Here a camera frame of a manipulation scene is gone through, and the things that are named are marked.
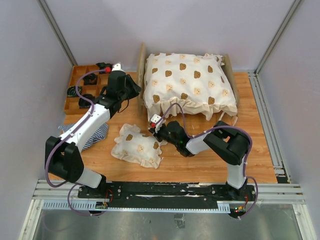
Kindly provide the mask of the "large bear print cushion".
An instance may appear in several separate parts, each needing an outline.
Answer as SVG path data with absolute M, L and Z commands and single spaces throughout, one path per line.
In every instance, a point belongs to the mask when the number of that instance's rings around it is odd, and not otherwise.
M 209 121 L 219 112 L 237 115 L 231 80 L 223 71 L 225 63 L 224 56 L 208 53 L 150 54 L 145 62 L 143 92 L 148 117 L 184 112 L 203 114 Z

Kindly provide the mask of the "wooden pet bed frame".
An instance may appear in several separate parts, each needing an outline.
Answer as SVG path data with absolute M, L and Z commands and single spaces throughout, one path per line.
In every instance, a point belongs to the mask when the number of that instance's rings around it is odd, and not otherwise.
M 144 109 L 146 108 L 145 102 L 143 100 L 143 94 L 145 90 L 144 77 L 146 72 L 146 62 L 147 62 L 148 56 L 149 55 L 148 55 L 146 44 L 142 42 L 140 44 L 140 49 L 139 49 L 139 56 L 138 56 L 137 70 L 136 70 L 136 81 L 135 81 L 137 85 L 141 87 L 141 92 L 137 97 L 137 111 L 139 114 L 142 114 Z M 221 66 L 221 68 L 232 88 L 232 92 L 236 101 L 236 106 L 238 108 L 240 105 L 240 96 L 239 96 L 239 91 L 236 83 L 236 78 L 234 76 L 230 56 L 228 54 L 224 54 L 221 59 L 223 62 L 223 65 Z

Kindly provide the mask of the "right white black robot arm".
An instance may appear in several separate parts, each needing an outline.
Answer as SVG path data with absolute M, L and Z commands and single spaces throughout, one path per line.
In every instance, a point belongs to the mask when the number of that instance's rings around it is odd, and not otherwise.
M 223 121 L 218 121 L 211 129 L 195 136 L 189 136 L 177 121 L 165 124 L 161 120 L 151 120 L 149 125 L 149 132 L 157 141 L 174 145 L 184 157 L 212 150 L 227 164 L 227 196 L 238 200 L 244 195 L 248 182 L 247 158 L 253 144 L 247 132 Z

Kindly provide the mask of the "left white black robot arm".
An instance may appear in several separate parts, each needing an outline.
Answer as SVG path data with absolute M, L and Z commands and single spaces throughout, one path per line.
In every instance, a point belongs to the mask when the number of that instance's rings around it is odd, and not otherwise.
M 108 83 L 100 95 L 90 100 L 83 95 L 80 98 L 90 104 L 89 110 L 74 126 L 59 137 L 51 136 L 45 143 L 45 178 L 51 187 L 49 174 L 62 178 L 66 183 L 85 186 L 96 198 L 107 193 L 107 179 L 84 166 L 81 152 L 89 138 L 104 123 L 120 112 L 123 102 L 137 97 L 141 88 L 121 67 L 120 63 L 106 67 Z

